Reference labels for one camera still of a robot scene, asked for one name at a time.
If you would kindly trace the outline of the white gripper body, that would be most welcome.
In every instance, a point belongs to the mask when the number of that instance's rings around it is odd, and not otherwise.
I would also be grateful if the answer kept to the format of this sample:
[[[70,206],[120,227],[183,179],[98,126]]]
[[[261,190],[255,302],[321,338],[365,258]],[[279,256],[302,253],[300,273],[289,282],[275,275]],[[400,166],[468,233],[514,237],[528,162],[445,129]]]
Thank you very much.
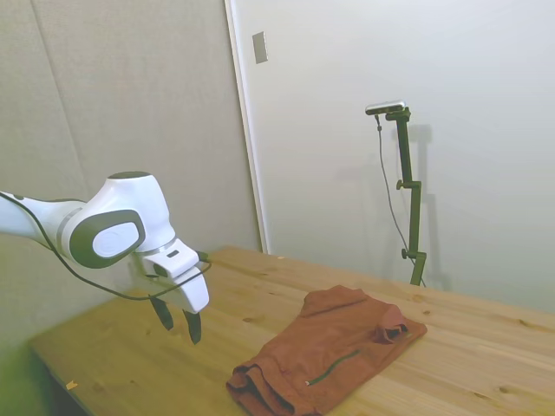
[[[150,296],[170,302],[190,313],[199,313],[209,303],[209,293],[196,255],[134,255],[136,286]]]

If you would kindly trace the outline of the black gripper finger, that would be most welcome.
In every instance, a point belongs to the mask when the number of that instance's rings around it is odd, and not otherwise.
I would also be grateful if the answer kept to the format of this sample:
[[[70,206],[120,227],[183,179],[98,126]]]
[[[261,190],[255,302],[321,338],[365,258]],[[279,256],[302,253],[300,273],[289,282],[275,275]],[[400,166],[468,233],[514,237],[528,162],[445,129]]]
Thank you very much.
[[[200,313],[192,313],[187,310],[182,310],[184,317],[186,318],[188,334],[190,336],[191,342],[196,345],[201,341],[202,338],[202,322]]]
[[[158,316],[161,324],[166,330],[173,328],[173,317],[167,306],[167,303],[157,297],[151,297],[150,303],[153,306],[154,312]]]

